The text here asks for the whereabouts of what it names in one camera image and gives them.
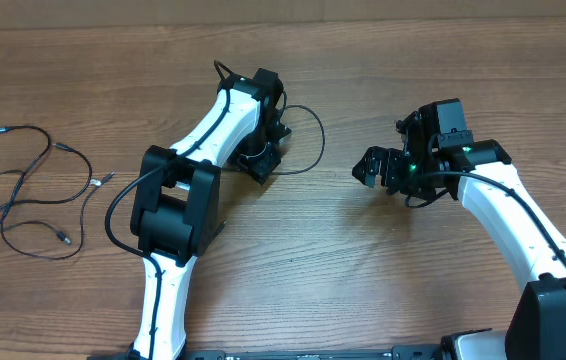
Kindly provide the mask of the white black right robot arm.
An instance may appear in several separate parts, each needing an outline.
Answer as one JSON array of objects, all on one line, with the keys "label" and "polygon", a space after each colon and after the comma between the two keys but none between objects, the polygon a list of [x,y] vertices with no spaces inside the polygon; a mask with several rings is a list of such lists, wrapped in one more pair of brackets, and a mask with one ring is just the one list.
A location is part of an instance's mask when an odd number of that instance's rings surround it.
[{"label": "white black right robot arm", "polygon": [[505,331],[469,330],[438,344],[394,346],[392,359],[565,359],[566,238],[495,140],[477,141],[459,99],[420,107],[396,124],[402,146],[372,146],[353,166],[362,184],[426,207],[445,195],[484,227],[521,291]]}]

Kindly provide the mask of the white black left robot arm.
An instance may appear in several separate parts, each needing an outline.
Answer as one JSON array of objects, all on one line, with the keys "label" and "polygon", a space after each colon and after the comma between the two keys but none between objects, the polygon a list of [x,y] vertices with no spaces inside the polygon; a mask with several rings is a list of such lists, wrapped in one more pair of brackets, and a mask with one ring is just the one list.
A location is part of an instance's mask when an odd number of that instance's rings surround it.
[{"label": "white black left robot arm", "polygon": [[276,107],[277,73],[246,78],[224,71],[217,98],[198,125],[168,148],[144,154],[130,220],[143,255],[146,285],[139,333],[129,359],[177,359],[187,341],[184,315],[194,265],[220,233],[221,172],[234,164],[264,183],[281,162],[290,134]]}]

